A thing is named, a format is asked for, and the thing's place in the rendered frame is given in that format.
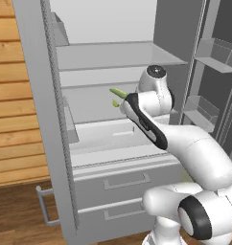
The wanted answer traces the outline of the glass fridge shelf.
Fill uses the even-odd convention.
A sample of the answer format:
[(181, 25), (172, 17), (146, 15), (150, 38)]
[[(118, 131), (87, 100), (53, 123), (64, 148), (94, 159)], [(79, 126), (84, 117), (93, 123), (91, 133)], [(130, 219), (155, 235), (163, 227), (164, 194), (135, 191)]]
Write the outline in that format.
[(186, 64), (152, 42), (80, 44), (57, 47), (61, 71)]

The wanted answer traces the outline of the grey fridge drawer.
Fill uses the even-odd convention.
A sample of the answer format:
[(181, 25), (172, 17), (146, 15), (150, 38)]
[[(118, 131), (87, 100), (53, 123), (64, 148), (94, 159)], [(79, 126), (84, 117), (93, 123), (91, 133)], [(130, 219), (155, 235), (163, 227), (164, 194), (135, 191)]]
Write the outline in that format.
[[(92, 208), (141, 197), (147, 189), (178, 183), (182, 180), (183, 168), (178, 161), (162, 161), (144, 167), (125, 168), (105, 173), (75, 177), (78, 209)], [(151, 182), (130, 187), (104, 190), (104, 180), (110, 185), (142, 180), (142, 173), (150, 176)]]
[(136, 198), (79, 210), (80, 225), (75, 245), (89, 245), (126, 235), (139, 234), (153, 227), (154, 217), (146, 212), (105, 221), (104, 211), (106, 210), (110, 215), (116, 215), (144, 210), (144, 208), (142, 199)]

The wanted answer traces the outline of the grey fridge door with seal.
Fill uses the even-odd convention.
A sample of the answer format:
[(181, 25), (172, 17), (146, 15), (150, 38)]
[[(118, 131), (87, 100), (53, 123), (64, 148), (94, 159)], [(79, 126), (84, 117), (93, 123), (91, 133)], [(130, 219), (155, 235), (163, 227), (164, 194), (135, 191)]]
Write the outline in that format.
[(79, 245), (79, 214), (49, 0), (12, 0), (35, 111), (67, 245)]

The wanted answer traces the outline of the grey fridge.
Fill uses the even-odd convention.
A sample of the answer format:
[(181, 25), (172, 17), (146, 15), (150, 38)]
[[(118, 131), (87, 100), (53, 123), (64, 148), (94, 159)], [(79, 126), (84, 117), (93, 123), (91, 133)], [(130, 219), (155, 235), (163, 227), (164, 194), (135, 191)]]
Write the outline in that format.
[[(174, 93), (174, 110), (159, 123), (178, 124), (206, 0), (50, 0), (60, 25), (57, 47), (152, 42), (186, 64), (160, 65)], [(148, 66), (61, 71), (65, 120), (76, 176), (177, 161), (155, 147), (118, 109), (109, 89), (132, 93)]]

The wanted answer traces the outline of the grey fridge door with bins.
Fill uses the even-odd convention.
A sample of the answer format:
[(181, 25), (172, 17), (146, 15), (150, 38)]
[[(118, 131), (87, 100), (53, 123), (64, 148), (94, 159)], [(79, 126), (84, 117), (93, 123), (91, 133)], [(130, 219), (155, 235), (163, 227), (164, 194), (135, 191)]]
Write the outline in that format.
[[(196, 60), (197, 46), (202, 38), (217, 38), (232, 43), (232, 0), (206, 0), (182, 105), (184, 110), (189, 97), (202, 96), (220, 110), (210, 135), (232, 159), (232, 72), (224, 74)], [(184, 112), (180, 121), (195, 125)]]

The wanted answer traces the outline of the green vegetable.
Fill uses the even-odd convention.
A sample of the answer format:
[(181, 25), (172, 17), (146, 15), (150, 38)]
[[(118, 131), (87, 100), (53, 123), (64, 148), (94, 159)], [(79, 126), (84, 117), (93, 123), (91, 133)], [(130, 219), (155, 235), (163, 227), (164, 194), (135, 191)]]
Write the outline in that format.
[[(122, 101), (125, 101), (126, 97), (128, 96), (127, 92), (124, 92), (118, 88), (110, 88), (109, 91), (114, 95), (116, 95), (117, 97), (119, 97), (120, 99), (122, 99)], [(114, 107), (120, 107), (122, 104), (117, 102), (116, 100), (113, 100), (112, 105)]]

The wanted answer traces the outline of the grey door bin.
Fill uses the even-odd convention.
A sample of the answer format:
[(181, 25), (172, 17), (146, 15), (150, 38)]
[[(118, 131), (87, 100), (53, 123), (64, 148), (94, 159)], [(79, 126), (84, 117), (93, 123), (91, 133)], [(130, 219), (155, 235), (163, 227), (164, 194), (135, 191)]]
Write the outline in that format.
[(232, 72), (232, 43), (217, 38), (202, 38), (195, 58), (221, 73)]
[(183, 112), (196, 126), (212, 133), (220, 110), (202, 96), (191, 96), (187, 99)]

